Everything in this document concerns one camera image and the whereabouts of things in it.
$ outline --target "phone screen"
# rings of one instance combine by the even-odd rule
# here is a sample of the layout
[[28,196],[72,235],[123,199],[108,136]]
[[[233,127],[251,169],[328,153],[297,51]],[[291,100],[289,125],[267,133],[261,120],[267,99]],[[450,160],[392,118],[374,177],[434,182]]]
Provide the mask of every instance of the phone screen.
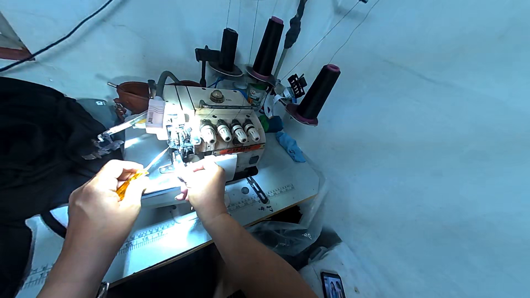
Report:
[[346,298],[342,280],[338,274],[320,272],[322,278],[322,290],[326,298]]

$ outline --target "right hand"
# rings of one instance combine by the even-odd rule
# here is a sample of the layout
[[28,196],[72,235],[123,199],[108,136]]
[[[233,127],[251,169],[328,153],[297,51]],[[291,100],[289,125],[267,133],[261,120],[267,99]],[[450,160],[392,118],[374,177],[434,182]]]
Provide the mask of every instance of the right hand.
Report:
[[202,159],[188,165],[181,178],[186,184],[175,199],[189,200],[203,223],[227,213],[223,168],[210,159]]

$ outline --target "spool base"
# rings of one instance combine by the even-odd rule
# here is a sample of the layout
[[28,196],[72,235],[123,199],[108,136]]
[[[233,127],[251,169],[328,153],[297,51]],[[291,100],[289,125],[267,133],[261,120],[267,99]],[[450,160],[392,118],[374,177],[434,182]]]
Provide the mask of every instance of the spool base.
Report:
[[303,125],[309,125],[309,126],[317,126],[319,124],[318,118],[315,119],[306,119],[298,114],[296,109],[298,108],[297,104],[294,103],[288,103],[285,106],[285,110],[293,117],[296,122],[303,124]]
[[218,73],[221,73],[223,75],[226,75],[226,76],[233,76],[233,77],[239,77],[239,76],[242,76],[243,75],[243,72],[241,71],[241,69],[234,64],[234,68],[231,72],[227,71],[227,70],[224,70],[224,69],[221,69],[219,67],[219,62],[211,62],[209,61],[208,62],[208,65],[210,65],[210,67],[217,71]]
[[247,64],[245,66],[246,73],[248,73],[251,77],[255,78],[258,81],[269,83],[273,87],[276,86],[276,78],[273,75],[270,76],[262,76],[259,73],[255,72],[252,69],[252,65]]

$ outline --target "black fabric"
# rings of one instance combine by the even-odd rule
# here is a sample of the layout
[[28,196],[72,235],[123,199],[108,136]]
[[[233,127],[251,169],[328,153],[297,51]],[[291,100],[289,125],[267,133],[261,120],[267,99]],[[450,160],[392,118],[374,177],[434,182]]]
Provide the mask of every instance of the black fabric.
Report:
[[122,158],[120,151],[81,157],[95,149],[91,139],[105,127],[57,90],[0,77],[0,103],[0,293],[10,297],[31,245],[24,220],[67,203],[107,161]]
[[0,235],[0,297],[14,297],[28,262],[31,230],[18,221],[0,225]]

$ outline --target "left hand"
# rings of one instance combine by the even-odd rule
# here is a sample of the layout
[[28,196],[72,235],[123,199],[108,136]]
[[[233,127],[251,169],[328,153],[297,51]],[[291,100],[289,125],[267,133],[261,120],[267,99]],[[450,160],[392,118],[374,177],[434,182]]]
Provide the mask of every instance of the left hand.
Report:
[[139,163],[111,160],[72,192],[65,246],[118,249],[123,244],[140,212],[140,198],[148,178],[131,181],[122,201],[116,190],[142,168]]

